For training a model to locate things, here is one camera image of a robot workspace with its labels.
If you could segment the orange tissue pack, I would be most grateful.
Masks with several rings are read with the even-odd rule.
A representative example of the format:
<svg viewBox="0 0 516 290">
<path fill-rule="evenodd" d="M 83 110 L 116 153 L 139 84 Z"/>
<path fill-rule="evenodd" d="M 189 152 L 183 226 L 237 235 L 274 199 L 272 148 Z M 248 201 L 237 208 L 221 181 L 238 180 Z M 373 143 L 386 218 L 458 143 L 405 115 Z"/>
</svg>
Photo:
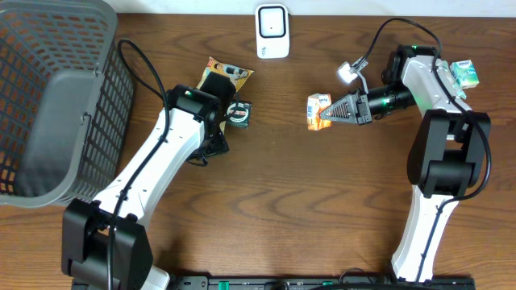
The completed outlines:
<svg viewBox="0 0 516 290">
<path fill-rule="evenodd" d="M 331 95 L 315 93 L 307 98 L 307 125 L 310 131 L 319 131 L 331 126 L 330 120 L 321 119 L 320 113 L 331 105 Z"/>
</svg>

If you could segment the dark green round-logo box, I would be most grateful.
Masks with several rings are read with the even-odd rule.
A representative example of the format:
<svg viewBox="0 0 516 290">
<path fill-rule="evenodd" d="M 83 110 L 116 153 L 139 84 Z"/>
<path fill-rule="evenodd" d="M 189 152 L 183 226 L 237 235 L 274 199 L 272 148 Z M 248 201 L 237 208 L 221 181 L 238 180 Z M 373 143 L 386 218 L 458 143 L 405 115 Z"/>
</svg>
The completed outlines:
<svg viewBox="0 0 516 290">
<path fill-rule="evenodd" d="M 227 109 L 227 125 L 247 129 L 250 124 L 252 104 L 233 101 Z"/>
</svg>

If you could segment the yellow wet wipes pack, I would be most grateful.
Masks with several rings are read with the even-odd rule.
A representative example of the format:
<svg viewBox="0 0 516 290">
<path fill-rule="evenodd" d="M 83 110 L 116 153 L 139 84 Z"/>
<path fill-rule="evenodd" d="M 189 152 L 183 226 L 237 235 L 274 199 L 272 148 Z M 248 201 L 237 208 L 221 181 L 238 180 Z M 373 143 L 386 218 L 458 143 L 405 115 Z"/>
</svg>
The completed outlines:
<svg viewBox="0 0 516 290">
<path fill-rule="evenodd" d="M 243 87 L 247 79 L 254 73 L 251 69 L 240 68 L 233 64 L 226 64 L 223 62 L 219 62 L 213 57 L 209 57 L 206 68 L 203 71 L 202 79 L 197 85 L 197 88 L 200 89 L 202 82 L 205 80 L 206 76 L 210 72 L 215 72 L 231 79 L 231 82 L 234 84 L 236 88 L 235 96 L 233 97 L 231 103 L 233 101 L 237 102 L 246 102 L 240 98 L 239 90 Z"/>
</svg>

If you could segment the small teal tissue pack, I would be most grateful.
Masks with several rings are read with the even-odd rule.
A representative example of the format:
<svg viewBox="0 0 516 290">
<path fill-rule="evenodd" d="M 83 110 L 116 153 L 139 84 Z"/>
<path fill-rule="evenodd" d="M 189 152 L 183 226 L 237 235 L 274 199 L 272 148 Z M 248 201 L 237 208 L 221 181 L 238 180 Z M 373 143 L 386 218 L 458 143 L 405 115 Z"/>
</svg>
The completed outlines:
<svg viewBox="0 0 516 290">
<path fill-rule="evenodd" d="M 456 61 L 449 66 L 452 76 L 462 89 L 472 89 L 480 84 L 471 60 Z"/>
</svg>

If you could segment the teal snack wrapper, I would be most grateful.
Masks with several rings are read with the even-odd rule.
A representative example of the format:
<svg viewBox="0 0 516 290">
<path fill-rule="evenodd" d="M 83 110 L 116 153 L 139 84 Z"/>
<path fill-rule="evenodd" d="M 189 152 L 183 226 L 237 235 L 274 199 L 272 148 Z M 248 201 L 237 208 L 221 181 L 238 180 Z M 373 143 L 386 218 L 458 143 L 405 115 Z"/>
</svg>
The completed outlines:
<svg viewBox="0 0 516 290">
<path fill-rule="evenodd" d="M 467 99 L 467 95 L 465 92 L 461 89 L 460 85 L 456 81 L 456 79 L 452 76 L 452 73 L 449 69 L 448 62 L 445 60 L 441 61 L 441 68 L 443 70 L 444 76 L 447 78 L 447 82 L 452 86 L 453 90 L 455 91 L 455 95 L 463 100 Z"/>
</svg>

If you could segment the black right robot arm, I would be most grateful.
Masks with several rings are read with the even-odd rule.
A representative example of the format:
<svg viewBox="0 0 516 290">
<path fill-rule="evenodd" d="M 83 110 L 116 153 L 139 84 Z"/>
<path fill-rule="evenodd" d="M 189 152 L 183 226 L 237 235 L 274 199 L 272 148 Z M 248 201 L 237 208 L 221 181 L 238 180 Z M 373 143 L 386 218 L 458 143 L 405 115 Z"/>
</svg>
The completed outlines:
<svg viewBox="0 0 516 290">
<path fill-rule="evenodd" d="M 319 113 L 322 120 L 365 125 L 395 110 L 417 106 L 422 121 L 410 149 L 406 172 L 412 202 L 402 240 L 391 259 L 395 279 L 428 284 L 452 211 L 467 189 L 485 186 L 490 163 L 491 122 L 473 111 L 438 50 L 399 46 L 382 73 L 383 86 L 350 93 Z"/>
</svg>

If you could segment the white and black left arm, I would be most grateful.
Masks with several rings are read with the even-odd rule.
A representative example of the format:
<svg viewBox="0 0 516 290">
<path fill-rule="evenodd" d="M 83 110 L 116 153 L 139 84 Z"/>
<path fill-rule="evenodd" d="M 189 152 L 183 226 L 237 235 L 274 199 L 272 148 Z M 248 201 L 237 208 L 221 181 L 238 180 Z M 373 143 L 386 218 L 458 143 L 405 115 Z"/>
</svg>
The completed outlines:
<svg viewBox="0 0 516 290">
<path fill-rule="evenodd" d="M 147 228 L 181 165 L 220 133 L 235 96 L 232 83 L 177 85 L 166 93 L 152 133 L 120 174 L 92 201 L 74 199 L 62 223 L 61 270 L 98 289 L 166 289 Z"/>
</svg>

